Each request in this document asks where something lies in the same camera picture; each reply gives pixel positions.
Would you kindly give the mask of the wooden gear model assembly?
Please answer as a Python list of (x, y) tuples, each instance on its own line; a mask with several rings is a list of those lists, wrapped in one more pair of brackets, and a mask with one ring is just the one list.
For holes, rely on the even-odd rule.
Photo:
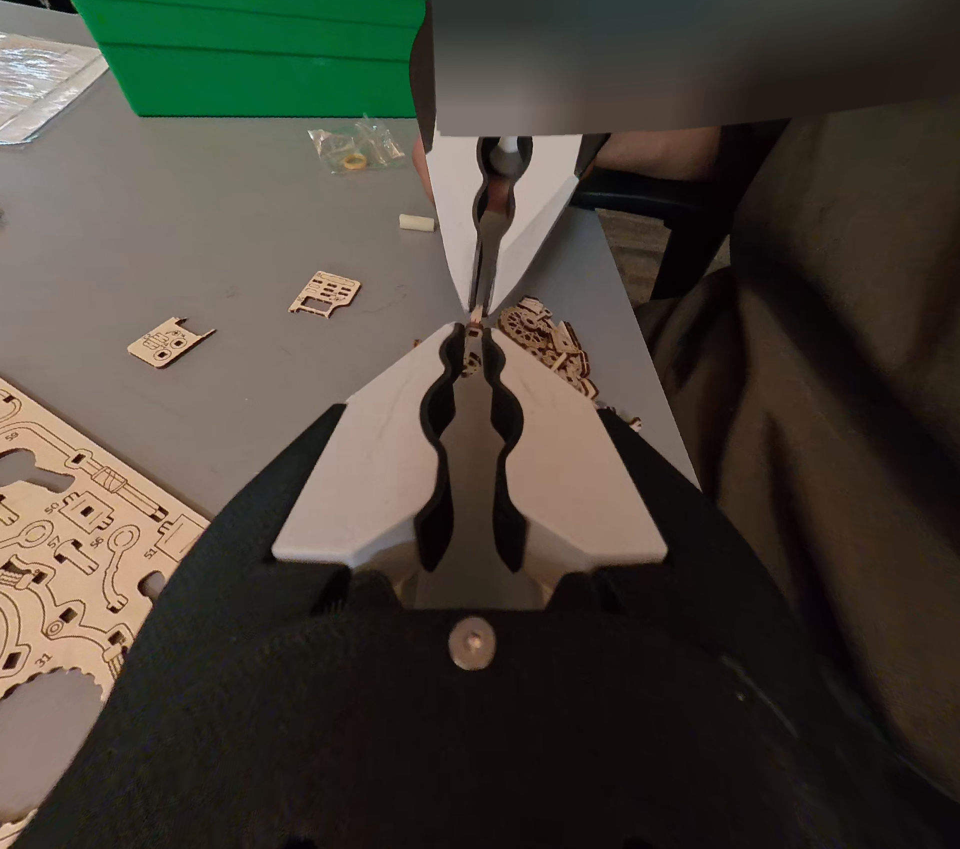
[(594, 408), (613, 411), (634, 432), (642, 431), (639, 416), (618, 410), (598, 398), (598, 388), (591, 377), (590, 357), (573, 327), (566, 320), (555, 321), (552, 311), (538, 298), (524, 296), (517, 304), (502, 308), (493, 327), (590, 400)]

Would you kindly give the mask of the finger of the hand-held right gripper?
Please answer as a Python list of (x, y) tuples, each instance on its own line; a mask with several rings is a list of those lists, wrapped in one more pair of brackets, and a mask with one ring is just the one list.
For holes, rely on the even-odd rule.
[(501, 136), (485, 159), (491, 170), (481, 227), (480, 307), (493, 315), (541, 250), (578, 182), (584, 138)]
[(483, 242), (476, 208), (487, 187), (481, 138), (434, 135), (427, 168), (454, 289), (464, 312), (485, 314), (488, 304), (479, 287)]

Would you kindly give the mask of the small slotted wooden sheet piece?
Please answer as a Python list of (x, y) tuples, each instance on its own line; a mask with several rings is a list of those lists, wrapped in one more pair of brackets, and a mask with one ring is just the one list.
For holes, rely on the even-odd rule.
[(362, 285), (358, 279), (318, 270), (294, 298), (288, 312), (330, 318), (336, 311), (354, 303)]

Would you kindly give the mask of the clear plastic parts bag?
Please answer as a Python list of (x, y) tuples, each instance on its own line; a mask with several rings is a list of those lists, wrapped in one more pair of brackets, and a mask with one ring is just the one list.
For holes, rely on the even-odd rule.
[(320, 163), (333, 175), (398, 169), (407, 159), (389, 126), (363, 116), (333, 128), (307, 131)]

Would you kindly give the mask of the small wooden model part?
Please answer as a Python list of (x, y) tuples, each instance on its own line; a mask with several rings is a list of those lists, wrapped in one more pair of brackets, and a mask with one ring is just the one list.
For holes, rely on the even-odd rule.
[(484, 308), (481, 303), (474, 306), (465, 327), (463, 340), (462, 378), (474, 375), (483, 365), (483, 338), (486, 330)]

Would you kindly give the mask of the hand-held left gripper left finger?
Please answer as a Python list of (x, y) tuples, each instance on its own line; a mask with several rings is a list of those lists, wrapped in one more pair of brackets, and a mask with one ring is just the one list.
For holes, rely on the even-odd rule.
[(401, 605), (450, 545), (453, 502), (442, 436), (456, 413), (460, 325), (442, 325), (342, 406), (271, 547), (280, 562), (375, 572)]

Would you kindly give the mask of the printed paper sheet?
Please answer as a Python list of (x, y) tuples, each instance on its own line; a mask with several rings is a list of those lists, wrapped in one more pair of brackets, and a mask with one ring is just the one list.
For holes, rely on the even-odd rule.
[(1, 34), (1, 145), (30, 142), (109, 70), (96, 48)]

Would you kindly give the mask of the small notched wooden sheet piece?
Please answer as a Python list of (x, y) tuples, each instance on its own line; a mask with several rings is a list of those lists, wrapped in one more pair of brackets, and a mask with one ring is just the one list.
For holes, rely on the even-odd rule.
[(186, 327), (185, 317), (171, 317), (127, 345), (126, 352), (140, 363), (161, 369), (175, 363), (215, 332), (215, 329), (195, 332)]

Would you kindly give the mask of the grey desk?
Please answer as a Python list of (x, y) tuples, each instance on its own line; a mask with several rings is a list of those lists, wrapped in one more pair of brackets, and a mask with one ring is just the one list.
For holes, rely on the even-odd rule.
[[(237, 138), (243, 126), (250, 138)], [(4, 231), (2, 362), (93, 434), (131, 411), (122, 459), (212, 510), (158, 593), (75, 758), (13, 847), (682, 847), (707, 843), (738, 681), (697, 627), (717, 511), (643, 431), (598, 409), (667, 545), (657, 565), (571, 572), (552, 593), (500, 559), (503, 442), (483, 366), (462, 377), (454, 287), (414, 313), (414, 255), (386, 195), (335, 198), (270, 173), (307, 142), (172, 120), (133, 168), (68, 154), (80, 178), (26, 195)], [(289, 307), (315, 272), (358, 280), (324, 318)], [(165, 368), (127, 353), (171, 317), (209, 338)], [(378, 572), (281, 562), (272, 546), (342, 407), (443, 325), (460, 325), (441, 436), (453, 533), (402, 606)]]

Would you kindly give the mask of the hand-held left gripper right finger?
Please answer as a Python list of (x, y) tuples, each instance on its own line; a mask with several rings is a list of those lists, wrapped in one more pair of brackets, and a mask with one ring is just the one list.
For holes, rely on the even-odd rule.
[(482, 361), (496, 461), (492, 526), (512, 573), (546, 594), (569, 574), (658, 565), (668, 552), (601, 413), (499, 329)]

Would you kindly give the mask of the person's right forearm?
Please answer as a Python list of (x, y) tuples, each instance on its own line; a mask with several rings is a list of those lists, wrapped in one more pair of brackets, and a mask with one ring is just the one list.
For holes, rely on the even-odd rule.
[(593, 167), (659, 180), (699, 182), (712, 174), (721, 136), (719, 126), (613, 133)]

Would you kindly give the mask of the person's olive brown clothing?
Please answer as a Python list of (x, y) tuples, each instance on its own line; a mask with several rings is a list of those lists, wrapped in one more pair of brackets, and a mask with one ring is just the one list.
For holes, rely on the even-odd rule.
[(729, 266), (636, 311), (702, 491), (937, 847), (958, 847), (958, 222), (958, 95), (799, 117)]

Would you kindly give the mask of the stacked green plastic bins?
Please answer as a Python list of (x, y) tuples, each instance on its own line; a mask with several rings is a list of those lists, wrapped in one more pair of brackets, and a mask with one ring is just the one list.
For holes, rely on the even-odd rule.
[(71, 0), (140, 117), (412, 118), (428, 0)]

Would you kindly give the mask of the large wooden sheet round holes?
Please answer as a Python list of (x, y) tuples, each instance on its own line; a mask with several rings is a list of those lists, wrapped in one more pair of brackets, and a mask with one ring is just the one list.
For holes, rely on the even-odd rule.
[(209, 520), (12, 382), (2, 458), (2, 846), (12, 845), (90, 733), (162, 586)]

